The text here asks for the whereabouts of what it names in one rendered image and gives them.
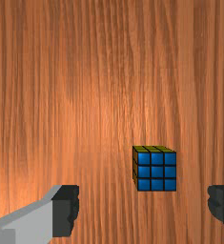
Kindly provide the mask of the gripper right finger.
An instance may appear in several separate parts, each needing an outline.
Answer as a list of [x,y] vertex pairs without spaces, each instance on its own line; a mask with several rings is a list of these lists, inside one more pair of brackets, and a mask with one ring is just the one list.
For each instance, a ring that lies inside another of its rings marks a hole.
[[208,187],[208,208],[211,214],[224,225],[224,185]]

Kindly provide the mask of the many-coloured puzzle cube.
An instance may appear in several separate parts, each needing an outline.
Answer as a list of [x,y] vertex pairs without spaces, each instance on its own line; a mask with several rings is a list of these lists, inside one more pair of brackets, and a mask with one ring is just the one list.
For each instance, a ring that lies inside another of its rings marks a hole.
[[133,146],[132,179],[139,192],[175,192],[176,151],[165,146]]

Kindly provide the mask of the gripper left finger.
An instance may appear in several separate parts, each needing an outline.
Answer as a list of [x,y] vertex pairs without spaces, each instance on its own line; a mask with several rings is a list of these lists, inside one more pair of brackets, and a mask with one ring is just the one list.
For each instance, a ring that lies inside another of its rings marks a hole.
[[55,185],[41,200],[0,218],[0,244],[49,244],[69,237],[79,212],[79,187]]

